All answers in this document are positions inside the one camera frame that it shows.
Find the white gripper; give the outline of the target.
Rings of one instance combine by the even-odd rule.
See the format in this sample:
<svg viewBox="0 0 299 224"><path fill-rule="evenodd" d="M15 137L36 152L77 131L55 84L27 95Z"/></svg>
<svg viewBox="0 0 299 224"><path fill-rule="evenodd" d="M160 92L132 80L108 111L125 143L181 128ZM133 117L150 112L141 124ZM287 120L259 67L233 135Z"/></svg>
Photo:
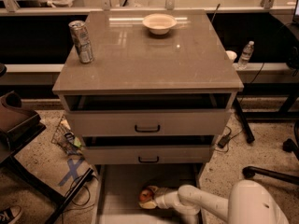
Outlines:
<svg viewBox="0 0 299 224"><path fill-rule="evenodd" d="M157 186L147 186L149 197L153 200L140 202L139 206L143 209L155 209L157 206L161 209L175 208L179 203L178 191L176 189L163 188Z"/></svg>

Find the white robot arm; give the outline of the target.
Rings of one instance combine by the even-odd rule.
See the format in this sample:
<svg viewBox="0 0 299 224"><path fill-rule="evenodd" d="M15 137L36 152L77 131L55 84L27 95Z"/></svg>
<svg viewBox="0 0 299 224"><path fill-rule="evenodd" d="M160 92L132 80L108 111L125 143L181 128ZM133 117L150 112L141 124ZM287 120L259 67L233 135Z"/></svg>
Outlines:
<svg viewBox="0 0 299 224"><path fill-rule="evenodd" d="M228 199L192 185L178 189L147 186L139 194L139 205L143 209L174 209L186 224L198 224L201 209L227 224L289 224L271 194L251 180L237 182Z"/></svg>

